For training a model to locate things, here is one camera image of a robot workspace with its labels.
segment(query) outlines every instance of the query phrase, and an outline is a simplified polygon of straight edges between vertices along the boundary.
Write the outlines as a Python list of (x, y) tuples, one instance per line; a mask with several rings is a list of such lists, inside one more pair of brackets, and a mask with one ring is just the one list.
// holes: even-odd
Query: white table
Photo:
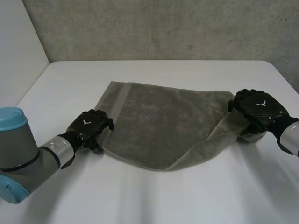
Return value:
[[(262, 61), (102, 61), (51, 64), (19, 103), (38, 145), (94, 108), (110, 81), (190, 90), (264, 90), (299, 117), (299, 95)], [(268, 133), (175, 172), (153, 172), (85, 151), (1, 224), (282, 224), (299, 222), (299, 159)]]

